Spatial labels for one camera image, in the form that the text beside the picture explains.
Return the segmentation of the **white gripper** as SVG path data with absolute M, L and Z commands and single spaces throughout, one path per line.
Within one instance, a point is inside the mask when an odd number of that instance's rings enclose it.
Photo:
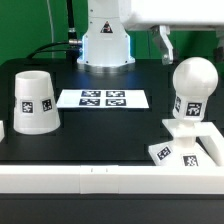
M 224 28 L 224 0 L 119 0 L 119 16 L 127 30 L 152 28 L 152 38 L 161 52 L 162 64 L 174 62 L 170 28 L 214 30 Z M 216 32 L 213 50 L 216 63 L 224 61 L 224 30 Z

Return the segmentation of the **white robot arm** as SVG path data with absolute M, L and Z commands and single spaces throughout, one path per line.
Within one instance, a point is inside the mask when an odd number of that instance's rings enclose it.
M 162 63 L 174 62 L 172 30 L 224 31 L 224 0 L 88 0 L 78 67 L 115 73 L 134 66 L 130 31 L 151 31 Z

